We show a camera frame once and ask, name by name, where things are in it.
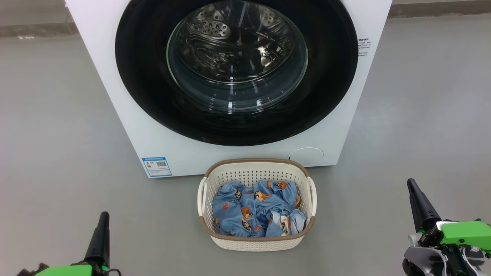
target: laundry basket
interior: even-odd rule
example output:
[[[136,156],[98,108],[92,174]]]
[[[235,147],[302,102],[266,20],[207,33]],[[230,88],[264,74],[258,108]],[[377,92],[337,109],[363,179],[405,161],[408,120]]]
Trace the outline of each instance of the laundry basket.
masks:
[[[294,181],[302,197],[299,209],[307,216],[305,229],[299,234],[272,238],[243,238],[219,235],[212,228],[213,198],[219,188],[230,181],[242,182],[248,187],[259,180]],[[238,251],[277,251],[297,246],[310,231],[315,220],[317,193],[314,181],[302,165],[283,159],[233,159],[211,166],[198,189],[198,214],[201,224],[213,241],[221,248]]]

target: gray floor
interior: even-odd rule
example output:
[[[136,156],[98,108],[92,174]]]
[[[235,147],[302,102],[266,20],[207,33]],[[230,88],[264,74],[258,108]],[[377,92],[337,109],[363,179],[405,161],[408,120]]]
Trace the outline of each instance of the gray floor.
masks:
[[[316,225],[274,253],[213,243],[200,176],[145,176],[79,38],[2,41],[0,275],[80,261],[102,210],[123,276],[402,275],[408,178],[442,217],[491,222],[490,24],[387,22],[339,164],[309,170]]]

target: basket handle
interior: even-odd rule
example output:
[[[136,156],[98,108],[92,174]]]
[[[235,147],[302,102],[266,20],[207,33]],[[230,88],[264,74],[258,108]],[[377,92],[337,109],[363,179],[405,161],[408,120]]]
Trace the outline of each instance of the basket handle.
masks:
[[[317,212],[317,190],[315,189],[314,180],[307,176],[308,182],[310,184],[310,193],[312,195],[312,216],[315,216]]]
[[[199,188],[198,188],[198,214],[200,217],[203,216],[203,209],[204,209],[204,206],[203,206],[203,203],[204,203],[204,196],[205,196],[205,193],[203,192],[204,188],[205,188],[205,185],[206,185],[206,179],[207,177],[203,177],[203,179],[201,179],[201,182],[199,183]]]

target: clothes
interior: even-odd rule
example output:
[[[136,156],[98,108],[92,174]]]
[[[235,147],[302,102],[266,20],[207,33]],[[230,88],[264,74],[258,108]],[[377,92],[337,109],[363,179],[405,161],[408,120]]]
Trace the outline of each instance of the clothes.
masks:
[[[306,216],[296,207],[294,182],[259,181],[253,188],[231,181],[213,199],[214,231],[238,237],[279,237],[300,233]]]

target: white washing machine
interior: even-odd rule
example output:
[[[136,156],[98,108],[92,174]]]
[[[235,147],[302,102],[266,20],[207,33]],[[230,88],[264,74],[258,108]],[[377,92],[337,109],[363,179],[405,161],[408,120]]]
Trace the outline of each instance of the white washing machine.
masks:
[[[338,162],[392,0],[66,0],[151,178]]]

